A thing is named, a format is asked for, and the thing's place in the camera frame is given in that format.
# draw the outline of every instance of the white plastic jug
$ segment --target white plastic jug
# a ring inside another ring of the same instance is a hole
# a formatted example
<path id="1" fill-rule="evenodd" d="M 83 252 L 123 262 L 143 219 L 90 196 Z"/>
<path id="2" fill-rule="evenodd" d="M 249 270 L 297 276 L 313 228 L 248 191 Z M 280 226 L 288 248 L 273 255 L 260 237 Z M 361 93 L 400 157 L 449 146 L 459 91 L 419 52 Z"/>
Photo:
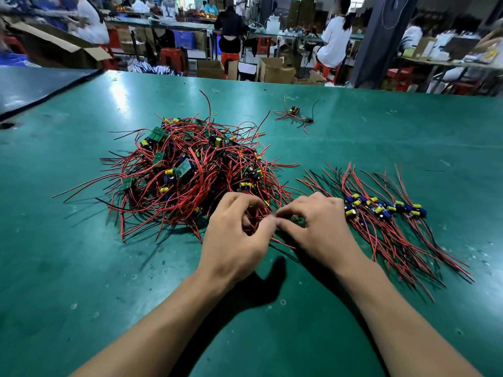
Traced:
<path id="1" fill-rule="evenodd" d="M 266 20 L 266 33 L 278 34 L 280 31 L 280 17 L 272 15 Z"/>

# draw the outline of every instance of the workbench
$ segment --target workbench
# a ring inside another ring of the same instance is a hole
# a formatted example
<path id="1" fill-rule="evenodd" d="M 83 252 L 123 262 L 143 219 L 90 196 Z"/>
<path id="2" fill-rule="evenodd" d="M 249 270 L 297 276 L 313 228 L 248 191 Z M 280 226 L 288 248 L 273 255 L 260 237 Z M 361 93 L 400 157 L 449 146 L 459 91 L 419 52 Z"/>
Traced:
<path id="1" fill-rule="evenodd" d="M 0 130 L 0 375 L 66 376 L 164 300 L 196 269 L 201 245 L 182 227 L 123 243 L 116 216 L 94 199 L 51 196 L 103 175 L 100 157 L 125 154 L 125 131 L 161 117 L 208 115 L 261 122 L 269 109 L 303 105 L 310 136 L 286 120 L 264 122 L 266 157 L 301 185 L 304 169 L 348 162 L 369 172 L 401 164 L 408 194 L 428 210 L 439 244 L 471 265 L 469 284 L 441 267 L 446 289 L 397 288 L 485 377 L 503 352 L 503 104 L 496 98 L 232 82 L 108 71 L 11 118 Z M 359 237 L 366 254 L 370 249 Z M 333 280 L 270 248 L 251 279 L 205 320 L 174 375 L 385 375 L 361 318 Z"/>

